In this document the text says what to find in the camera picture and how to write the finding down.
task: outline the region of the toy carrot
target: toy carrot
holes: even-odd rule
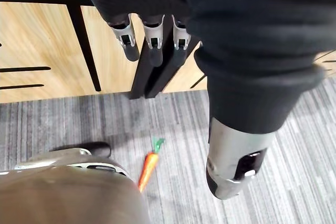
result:
[[[154,142],[154,152],[149,152],[146,156],[145,162],[143,164],[142,173],[139,179],[139,190],[142,192],[147,185],[149,178],[151,177],[156,164],[159,161],[159,150],[161,145],[164,142],[164,138],[160,138],[156,142]]]

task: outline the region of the black plastic part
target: black plastic part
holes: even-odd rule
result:
[[[108,21],[108,25],[115,29],[124,29],[130,24],[128,14],[119,14],[111,17]]]
[[[153,67],[159,67],[163,61],[162,48],[153,47],[149,50],[149,61]]]
[[[206,77],[206,75],[203,75],[201,78],[199,78],[198,81],[196,81],[196,82],[190,87],[190,89],[193,89],[194,87],[196,87],[197,84],[199,84],[205,77]]]
[[[0,87],[0,90],[4,90],[4,89],[24,89],[24,88],[43,87],[43,86],[44,86],[43,84],[4,86],[4,87]]]
[[[200,40],[197,37],[191,36],[186,56],[189,57],[190,53],[194,50],[195,46]],[[158,68],[154,68],[145,90],[146,98],[154,98],[161,92],[168,82],[174,77],[179,67],[173,62],[174,54],[173,31],[170,32],[169,38],[163,47],[163,63]]]
[[[238,162],[234,180],[243,179],[244,174],[250,170],[254,170],[257,174],[263,164],[266,150],[267,148],[242,157]]]
[[[93,86],[96,91],[101,91],[99,78],[95,66],[95,61],[93,59],[91,46],[88,38],[88,34],[85,28],[84,18],[82,15],[82,11],[80,5],[67,5],[68,12],[73,24],[73,28],[75,29],[77,39],[82,50],[85,63],[88,67],[91,80],[93,82]]]
[[[212,193],[217,199],[219,199],[219,198],[216,196],[216,190],[217,190],[217,188],[218,188],[218,185],[217,185],[216,182],[214,182],[214,180],[210,177],[209,172],[208,172],[208,169],[206,169],[206,181],[208,182],[208,186],[209,186],[209,189],[210,189],[211,193]]]
[[[187,59],[187,51],[183,50],[183,48],[179,48],[178,50],[174,50],[173,54],[173,65],[176,67],[181,67],[184,63],[185,60]]]
[[[89,143],[80,143],[80,144],[69,144],[57,147],[51,150],[59,151],[66,150],[71,148],[84,148],[87,149],[93,156],[97,157],[110,157],[111,156],[111,146],[106,142],[89,142]]]
[[[138,51],[138,47],[136,46],[136,43],[134,47],[132,47],[131,44],[126,44],[126,47],[124,48],[124,52],[125,52],[126,58],[130,61],[137,61],[140,58],[140,54]]]
[[[148,27],[157,27],[162,23],[163,15],[144,16],[140,15],[142,23]]]
[[[50,67],[25,67],[25,68],[0,68],[0,73],[23,72],[23,71],[44,71],[50,70]]]
[[[173,45],[173,40],[170,39],[170,34],[173,34],[172,24],[173,22],[171,18],[165,18],[163,20],[163,39],[162,39],[163,62],[165,62],[167,58],[170,58],[170,55],[168,55],[164,51],[164,49],[167,47],[167,44],[169,46]],[[153,74],[155,73],[156,75],[157,71],[161,70],[162,65],[156,68],[150,64],[149,52],[150,49],[148,47],[148,43],[144,39],[140,53],[140,59],[138,62],[138,66],[136,68],[136,73],[132,84],[132,89],[129,95],[130,99],[137,99],[142,97],[145,94],[145,89],[148,86],[150,80],[157,79],[157,76],[155,77]]]

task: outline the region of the black metal frame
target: black metal frame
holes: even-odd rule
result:
[[[155,69],[148,81],[148,85],[145,90],[146,98],[155,98],[156,95],[161,92],[168,82],[174,77],[176,72],[180,67],[177,67],[173,62],[173,54],[174,54],[174,41],[173,41],[173,33],[170,34],[169,42],[166,43],[164,48],[164,62],[163,64]],[[200,40],[196,37],[191,37],[187,48],[187,57],[189,57],[190,53],[194,50],[196,45]]]

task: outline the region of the wooden cabinet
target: wooden cabinet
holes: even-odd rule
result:
[[[326,70],[326,77],[336,74],[336,51],[330,51],[317,55],[315,63],[320,64]]]
[[[0,102],[95,93],[65,5],[0,3],[0,9],[0,70],[50,68],[0,73]],[[31,84],[44,86],[6,89]]]
[[[199,48],[200,44],[200,42],[197,44],[185,61],[185,64],[180,67],[171,81],[164,88],[163,93],[206,89],[206,79],[203,79],[197,85],[194,85],[204,75],[198,68],[194,59],[194,52]]]
[[[0,2],[0,103],[130,91],[138,62],[90,0],[14,1]],[[141,50],[142,23],[132,21]]]
[[[127,60],[111,28],[93,6],[82,6],[85,27],[102,93],[130,91],[138,62]],[[141,51],[144,30],[140,18],[132,15],[135,38]]]

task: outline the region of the black cloth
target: black cloth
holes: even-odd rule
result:
[[[113,15],[189,17],[203,46],[211,117],[249,133],[279,129],[300,95],[323,79],[313,60],[336,48],[336,0],[92,0]]]

